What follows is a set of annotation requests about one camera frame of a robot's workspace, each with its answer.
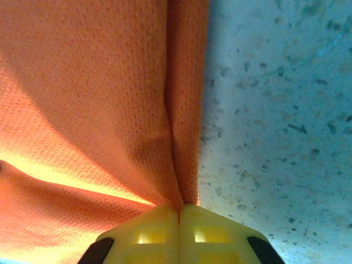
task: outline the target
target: gray speckled floor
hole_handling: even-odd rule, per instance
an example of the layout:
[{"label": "gray speckled floor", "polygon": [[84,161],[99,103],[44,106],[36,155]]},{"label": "gray speckled floor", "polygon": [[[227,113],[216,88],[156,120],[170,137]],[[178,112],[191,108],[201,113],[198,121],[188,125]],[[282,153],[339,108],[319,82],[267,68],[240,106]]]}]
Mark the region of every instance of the gray speckled floor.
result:
[{"label": "gray speckled floor", "polygon": [[201,206],[352,263],[352,2],[211,1],[201,140]]}]

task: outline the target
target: fabric fold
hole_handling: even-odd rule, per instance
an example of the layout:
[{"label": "fabric fold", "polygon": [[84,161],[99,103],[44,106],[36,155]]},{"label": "fabric fold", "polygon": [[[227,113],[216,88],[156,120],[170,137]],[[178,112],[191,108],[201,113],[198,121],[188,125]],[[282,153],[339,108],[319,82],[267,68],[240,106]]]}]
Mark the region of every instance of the fabric fold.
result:
[{"label": "fabric fold", "polygon": [[0,257],[74,263],[197,202],[206,23],[204,1],[0,0]]}]

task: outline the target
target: concrete floor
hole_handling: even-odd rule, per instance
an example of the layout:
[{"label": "concrete floor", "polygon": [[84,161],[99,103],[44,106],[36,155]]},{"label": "concrete floor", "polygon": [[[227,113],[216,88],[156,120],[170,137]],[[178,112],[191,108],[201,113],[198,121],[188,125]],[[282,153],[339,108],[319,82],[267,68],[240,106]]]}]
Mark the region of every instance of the concrete floor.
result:
[{"label": "concrete floor", "polygon": [[350,0],[213,0],[201,206],[287,264],[352,263]]}]

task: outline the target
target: orange fabric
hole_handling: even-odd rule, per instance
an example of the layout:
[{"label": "orange fabric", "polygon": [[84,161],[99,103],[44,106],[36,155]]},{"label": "orange fabric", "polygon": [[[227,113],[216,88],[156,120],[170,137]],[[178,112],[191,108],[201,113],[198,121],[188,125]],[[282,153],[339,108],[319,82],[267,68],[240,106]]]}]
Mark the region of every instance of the orange fabric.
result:
[{"label": "orange fabric", "polygon": [[76,263],[197,202],[207,2],[0,0],[0,257]]}]

